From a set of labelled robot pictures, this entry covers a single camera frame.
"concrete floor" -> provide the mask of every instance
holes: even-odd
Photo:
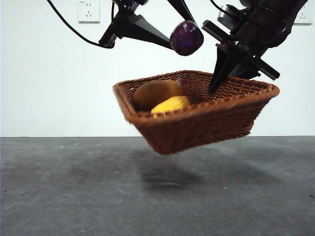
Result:
[[[142,138],[2,138],[3,236],[314,236],[315,137],[175,155]]]

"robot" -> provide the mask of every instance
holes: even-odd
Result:
[[[47,1],[65,22],[51,1]],[[172,49],[165,35],[144,17],[134,13],[137,7],[147,4],[148,0],[112,1],[110,26],[98,44],[90,43],[110,49],[115,46],[117,38],[129,37]],[[195,22],[184,0],[167,1],[186,21]],[[277,47],[286,40],[299,10],[307,0],[240,0],[244,9],[232,5],[220,8],[213,0],[210,2],[220,11],[218,21],[230,30],[230,34],[209,20],[203,23],[202,29],[220,42],[216,44],[217,63],[208,91],[216,89],[228,76],[252,79],[260,76],[260,71],[272,80],[277,79],[280,73],[264,62],[261,56],[269,48]],[[115,4],[119,9],[116,16],[113,15]]]

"white wall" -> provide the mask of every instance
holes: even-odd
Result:
[[[239,6],[236,0],[217,0]],[[110,21],[110,0],[101,0],[101,23],[78,24],[77,0],[54,0],[66,19],[98,41]],[[209,0],[187,0],[199,25],[215,21]],[[170,35],[182,21],[167,1],[140,7],[149,22]],[[294,26],[289,39],[264,59],[282,74],[281,94],[256,120],[252,135],[315,135],[314,26]],[[45,0],[1,1],[1,135],[137,136],[123,118],[112,86],[122,80],[182,69],[213,72],[217,41],[205,34],[189,57],[151,43],[124,38],[112,50],[81,40]],[[266,77],[261,80],[272,82]]]

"basket rim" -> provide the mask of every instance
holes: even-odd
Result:
[[[212,76],[212,73],[203,72],[203,71],[196,71],[196,70],[181,70],[177,72],[171,72],[161,75],[156,75],[154,78],[158,77],[167,77],[168,75],[173,75],[174,73],[197,73],[203,74],[207,76]],[[265,87],[260,91],[250,93],[250,94],[238,94],[233,97],[226,97],[226,98],[219,98],[216,101],[205,101],[198,104],[189,105],[183,109],[166,112],[166,113],[159,113],[159,114],[151,114],[150,112],[138,112],[136,111],[127,98],[124,96],[124,92],[122,90],[121,85],[126,83],[133,83],[133,82],[141,82],[147,81],[148,78],[141,78],[141,79],[134,79],[134,80],[127,80],[116,83],[113,86],[114,93],[118,99],[119,105],[122,109],[122,112],[125,116],[125,119],[128,120],[130,123],[133,124],[142,124],[142,125],[150,125],[152,123],[165,123],[165,122],[173,122],[176,120],[182,120],[185,118],[192,118],[199,115],[204,115],[207,113],[214,113],[214,112],[223,112],[234,107],[244,107],[248,106],[249,104],[255,103],[268,103],[268,101],[277,96],[280,93],[280,89],[270,83],[257,81],[257,80],[247,80],[241,79],[237,77],[229,77],[229,80],[240,82],[241,84],[246,85],[255,85],[258,87]]]

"black cable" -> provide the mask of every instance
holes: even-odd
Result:
[[[114,8],[115,8],[115,3],[112,3],[112,21],[114,20]]]
[[[76,31],[64,18],[63,16],[60,14],[60,12],[55,8],[55,6],[53,5],[53,3],[50,1],[50,0],[47,0],[49,5],[52,7],[52,9],[55,11],[55,13],[59,16],[59,18],[64,22],[64,24],[66,26],[69,27],[69,29],[71,29],[77,36],[79,36],[80,38],[82,38],[84,41],[90,43],[90,44],[93,44],[95,46],[98,46],[98,47],[101,47],[101,48],[113,48],[115,46],[115,42],[113,43],[113,45],[111,46],[102,46],[98,43],[95,43],[95,42],[92,42],[90,40],[88,40],[87,38],[85,38],[83,35],[81,35],[78,31]],[[112,19],[113,19],[113,16],[114,16],[114,6],[112,6]]]
[[[224,11],[221,7],[219,7],[213,0],[210,0],[210,2],[213,4],[213,6],[215,6],[219,11],[223,12],[224,14],[228,15],[229,17],[233,18],[233,19],[237,19],[239,20],[238,17],[235,17],[233,15],[231,15],[230,13],[228,13],[227,11]]]

